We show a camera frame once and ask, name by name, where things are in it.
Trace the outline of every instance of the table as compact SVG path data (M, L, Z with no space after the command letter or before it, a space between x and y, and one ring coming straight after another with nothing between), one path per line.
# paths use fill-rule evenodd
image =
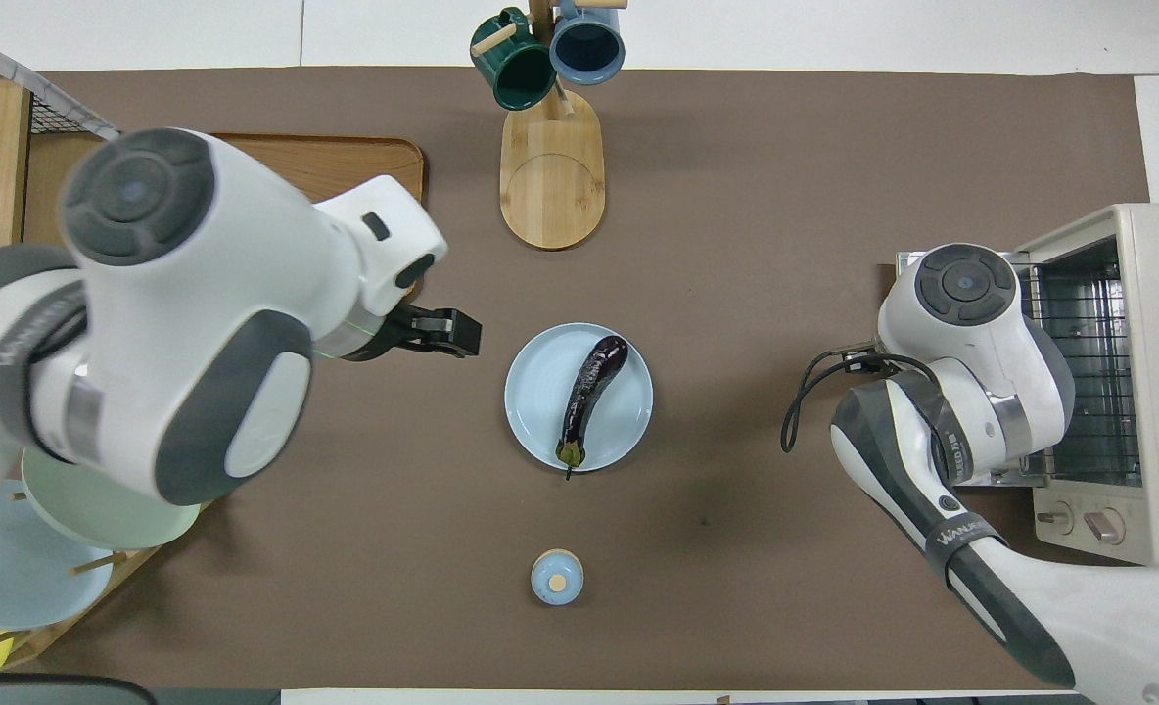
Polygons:
M804 363L866 340L898 249L1009 248L1145 201L1131 80L624 72L583 89L605 220L540 253L501 219L504 112L471 68L61 72L119 129L398 137L428 160L450 257L418 296L484 325L468 361L319 365L284 457L42 657L148 686L1034 689L852 485ZM513 441L504 375L566 321L646 356L655 413L562 481ZM965 500L1037 557L1030 495ZM531 597L544 550L584 561Z

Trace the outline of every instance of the oven knob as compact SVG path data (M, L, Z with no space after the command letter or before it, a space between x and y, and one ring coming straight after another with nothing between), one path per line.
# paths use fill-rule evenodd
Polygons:
M1055 501L1048 513L1036 513L1036 522L1042 525L1054 525L1063 536L1067 536L1076 528L1074 514L1065 501Z
M1098 540L1107 545L1120 545L1124 543L1124 517L1120 516L1115 509L1105 508L1100 513L1086 513L1085 525L1093 532Z

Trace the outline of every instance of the gray joint cap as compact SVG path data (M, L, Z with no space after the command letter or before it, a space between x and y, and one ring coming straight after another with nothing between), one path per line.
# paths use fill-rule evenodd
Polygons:
M914 291L924 310L947 325L986 325L1014 300L1014 268L990 249L949 245L925 255Z
M150 262L184 244L213 201L204 139L151 129L97 147L75 170L60 218L71 242L102 264Z

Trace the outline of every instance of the plate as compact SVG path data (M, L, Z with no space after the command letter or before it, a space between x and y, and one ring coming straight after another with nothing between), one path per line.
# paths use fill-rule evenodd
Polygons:
M110 566L76 576L82 566L109 551L79 544L53 530L30 501L10 501L23 482L6 481L0 492L0 630L37 628L70 619L101 596Z
M619 335L599 325L560 325L529 341L505 376L505 419L513 437L532 457L552 468L566 470L557 460L570 388L593 344L606 335ZM622 458L646 435L654 410L654 383L646 358L628 341L624 369L602 393L589 429L584 433L584 461L576 473L591 473Z
M167 544L189 530L199 504L176 507L129 489L105 473L23 451L23 486L35 511L54 530L110 551Z

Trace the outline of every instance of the toaster oven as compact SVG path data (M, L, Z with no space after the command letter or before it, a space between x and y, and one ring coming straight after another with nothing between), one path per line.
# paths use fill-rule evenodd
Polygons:
M1076 406L1057 445L967 485L1030 485L1041 540L1159 565L1159 204L1108 206L1006 259Z

